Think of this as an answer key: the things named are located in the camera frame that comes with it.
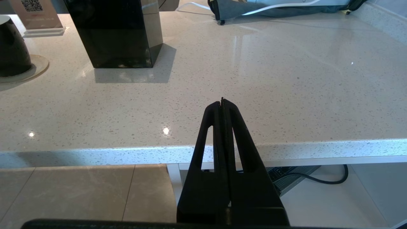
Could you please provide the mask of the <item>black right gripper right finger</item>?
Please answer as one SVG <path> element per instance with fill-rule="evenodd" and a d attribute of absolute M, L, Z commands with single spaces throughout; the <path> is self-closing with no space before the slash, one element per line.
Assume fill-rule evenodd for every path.
<path fill-rule="evenodd" d="M 232 225 L 289 225 L 272 183 L 238 107 L 222 99 L 223 144 Z"/>

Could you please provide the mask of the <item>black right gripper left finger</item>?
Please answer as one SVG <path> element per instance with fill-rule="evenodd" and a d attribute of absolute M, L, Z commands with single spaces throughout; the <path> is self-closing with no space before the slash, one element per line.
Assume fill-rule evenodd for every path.
<path fill-rule="evenodd" d="M 214 172 L 202 171 L 208 129 L 213 128 Z M 229 203 L 227 171 L 220 131 L 220 102 L 204 111 L 187 177 L 177 204 L 177 223 L 225 224 Z"/>

